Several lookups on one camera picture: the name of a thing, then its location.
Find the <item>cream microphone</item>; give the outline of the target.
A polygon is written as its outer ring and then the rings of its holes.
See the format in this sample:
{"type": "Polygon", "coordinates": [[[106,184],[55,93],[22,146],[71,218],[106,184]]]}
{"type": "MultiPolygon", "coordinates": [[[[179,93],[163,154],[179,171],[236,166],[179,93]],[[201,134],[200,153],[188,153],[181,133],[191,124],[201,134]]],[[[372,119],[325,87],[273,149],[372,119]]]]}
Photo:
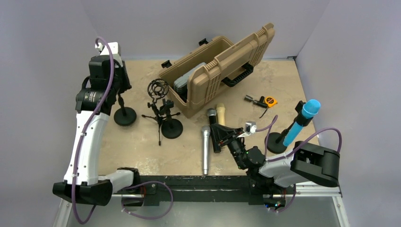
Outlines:
{"type": "Polygon", "coordinates": [[[225,122],[225,105],[223,103],[218,103],[216,106],[216,111],[217,111],[217,118],[218,118],[218,123],[220,125],[225,126],[226,122],[225,122]]]}

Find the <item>black tripod shock mount stand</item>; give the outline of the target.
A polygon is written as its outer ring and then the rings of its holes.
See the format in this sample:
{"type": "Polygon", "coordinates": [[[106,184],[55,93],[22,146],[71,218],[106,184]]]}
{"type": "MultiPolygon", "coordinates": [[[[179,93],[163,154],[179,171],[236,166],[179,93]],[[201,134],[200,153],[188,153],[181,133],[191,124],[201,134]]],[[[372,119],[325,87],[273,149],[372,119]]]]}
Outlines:
{"type": "Polygon", "coordinates": [[[166,95],[169,91],[168,83],[163,79],[154,79],[152,80],[148,87],[147,92],[148,95],[152,98],[152,102],[148,102],[148,108],[151,108],[153,113],[155,114],[154,117],[142,115],[144,118],[151,118],[158,123],[158,144],[161,145],[161,130],[159,128],[161,123],[161,117],[159,116],[159,109],[163,105],[162,99],[166,99],[166,95]]]}

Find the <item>black round base stand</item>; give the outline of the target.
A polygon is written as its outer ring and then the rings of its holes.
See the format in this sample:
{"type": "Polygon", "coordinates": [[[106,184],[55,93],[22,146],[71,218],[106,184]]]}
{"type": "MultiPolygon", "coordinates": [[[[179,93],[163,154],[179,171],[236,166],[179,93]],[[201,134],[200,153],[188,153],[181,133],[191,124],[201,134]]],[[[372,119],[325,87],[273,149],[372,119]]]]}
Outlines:
{"type": "Polygon", "coordinates": [[[178,116],[181,113],[171,114],[174,102],[166,99],[162,99],[162,101],[163,105],[159,109],[159,116],[161,117],[159,128],[162,135],[167,139],[176,139],[182,134],[183,125],[178,119],[174,119],[173,116],[178,116]]]}

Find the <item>blue microphone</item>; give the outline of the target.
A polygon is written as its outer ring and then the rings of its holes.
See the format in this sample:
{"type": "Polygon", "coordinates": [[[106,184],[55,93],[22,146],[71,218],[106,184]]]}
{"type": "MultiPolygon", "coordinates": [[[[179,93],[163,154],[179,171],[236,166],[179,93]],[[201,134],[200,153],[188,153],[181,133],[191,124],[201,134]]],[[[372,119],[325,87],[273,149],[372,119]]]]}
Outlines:
{"type": "Polygon", "coordinates": [[[318,114],[321,104],[316,99],[310,99],[307,102],[299,101],[295,107],[297,116],[294,118],[293,123],[288,128],[283,145],[288,147],[298,136],[301,130],[306,127],[311,120],[318,114]]]}

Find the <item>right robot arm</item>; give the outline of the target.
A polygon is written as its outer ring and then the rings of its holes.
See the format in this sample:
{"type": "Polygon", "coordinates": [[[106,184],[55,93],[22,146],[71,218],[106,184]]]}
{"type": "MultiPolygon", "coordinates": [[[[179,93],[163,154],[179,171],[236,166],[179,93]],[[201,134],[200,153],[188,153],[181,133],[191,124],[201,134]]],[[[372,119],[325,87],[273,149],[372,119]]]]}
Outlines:
{"type": "Polygon", "coordinates": [[[265,181],[270,192],[308,181],[324,187],[339,186],[338,151],[298,141],[291,152],[267,158],[257,146],[245,147],[243,138],[258,131],[255,122],[247,122],[243,128],[214,123],[210,130],[215,143],[229,149],[238,169],[246,170],[254,182],[265,181]]]}

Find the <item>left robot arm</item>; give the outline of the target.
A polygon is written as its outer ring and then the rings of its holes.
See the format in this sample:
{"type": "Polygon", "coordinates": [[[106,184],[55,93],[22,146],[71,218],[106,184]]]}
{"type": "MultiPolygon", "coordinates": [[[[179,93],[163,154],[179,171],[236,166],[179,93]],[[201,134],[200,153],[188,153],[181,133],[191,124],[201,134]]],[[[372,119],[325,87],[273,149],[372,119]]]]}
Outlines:
{"type": "Polygon", "coordinates": [[[123,188],[128,193],[140,190],[141,180],[135,177],[138,175],[135,168],[120,167],[112,174],[98,174],[102,137],[112,106],[120,105],[113,117],[120,126],[131,126],[137,113],[124,105],[121,96],[131,89],[123,60],[114,59],[113,74],[106,55],[92,57],[88,66],[90,74],[76,95],[77,127],[70,164],[63,180],[54,183],[52,192],[68,202],[105,206],[123,188]]]}

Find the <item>black silver adapter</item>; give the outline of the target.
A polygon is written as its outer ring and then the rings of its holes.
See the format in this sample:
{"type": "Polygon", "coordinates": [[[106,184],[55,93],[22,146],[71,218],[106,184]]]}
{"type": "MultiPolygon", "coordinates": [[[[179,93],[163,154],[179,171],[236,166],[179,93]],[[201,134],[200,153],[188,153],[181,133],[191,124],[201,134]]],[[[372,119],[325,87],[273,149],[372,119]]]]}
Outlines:
{"type": "Polygon", "coordinates": [[[266,103],[264,103],[264,101],[256,100],[256,99],[252,98],[249,95],[246,95],[244,97],[244,100],[248,101],[248,102],[251,102],[251,103],[253,103],[253,104],[255,104],[255,105],[259,106],[259,107],[268,108],[268,105],[266,103]]]}

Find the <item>tan hard case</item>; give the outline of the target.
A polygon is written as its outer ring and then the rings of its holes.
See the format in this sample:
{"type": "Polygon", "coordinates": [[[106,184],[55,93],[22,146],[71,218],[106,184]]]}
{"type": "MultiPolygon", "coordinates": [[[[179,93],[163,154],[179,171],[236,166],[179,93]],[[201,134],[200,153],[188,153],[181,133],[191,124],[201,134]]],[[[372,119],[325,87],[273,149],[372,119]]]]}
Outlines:
{"type": "Polygon", "coordinates": [[[216,36],[209,43],[186,56],[162,64],[159,77],[170,86],[168,97],[182,114],[191,118],[217,96],[239,84],[257,66],[275,35],[274,25],[267,23],[241,41],[233,43],[225,36],[216,36]],[[187,98],[182,100],[173,89],[174,82],[190,70],[186,80],[187,98]]]}

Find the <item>orange tape measure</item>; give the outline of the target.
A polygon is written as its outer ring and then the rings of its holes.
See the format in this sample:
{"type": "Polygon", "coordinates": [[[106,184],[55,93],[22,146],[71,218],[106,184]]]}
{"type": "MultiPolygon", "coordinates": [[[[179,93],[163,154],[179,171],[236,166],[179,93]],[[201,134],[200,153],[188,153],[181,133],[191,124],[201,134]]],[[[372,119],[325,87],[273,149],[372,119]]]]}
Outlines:
{"type": "Polygon", "coordinates": [[[274,105],[276,105],[278,102],[275,98],[271,97],[271,96],[267,96],[264,99],[264,103],[267,105],[268,108],[273,107],[274,105]]]}

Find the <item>grey foam insert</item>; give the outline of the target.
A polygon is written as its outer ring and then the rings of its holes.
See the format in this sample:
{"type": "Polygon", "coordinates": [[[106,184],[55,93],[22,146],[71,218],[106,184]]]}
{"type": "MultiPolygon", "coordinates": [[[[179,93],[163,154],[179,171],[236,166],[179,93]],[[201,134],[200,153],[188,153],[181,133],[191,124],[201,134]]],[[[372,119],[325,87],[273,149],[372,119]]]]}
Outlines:
{"type": "Polygon", "coordinates": [[[187,81],[188,81],[189,77],[195,72],[195,70],[197,68],[199,68],[200,66],[203,66],[203,65],[206,65],[206,63],[202,62],[202,63],[196,65],[191,70],[189,70],[188,72],[186,72],[182,76],[180,76],[178,79],[176,79],[173,83],[174,91],[178,94],[184,93],[185,90],[187,89],[187,81]]]}

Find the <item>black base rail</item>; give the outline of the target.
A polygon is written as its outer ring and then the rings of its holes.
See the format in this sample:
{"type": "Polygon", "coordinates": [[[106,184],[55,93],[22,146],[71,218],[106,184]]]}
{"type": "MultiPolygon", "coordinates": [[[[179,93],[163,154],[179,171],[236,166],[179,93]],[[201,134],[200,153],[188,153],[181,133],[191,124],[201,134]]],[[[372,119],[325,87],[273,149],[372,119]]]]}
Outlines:
{"type": "Polygon", "coordinates": [[[143,175],[132,186],[119,190],[121,194],[137,194],[146,206],[162,201],[174,202],[234,202],[282,208],[286,196],[294,187],[283,188],[269,179],[253,180],[245,175],[143,175]]]}

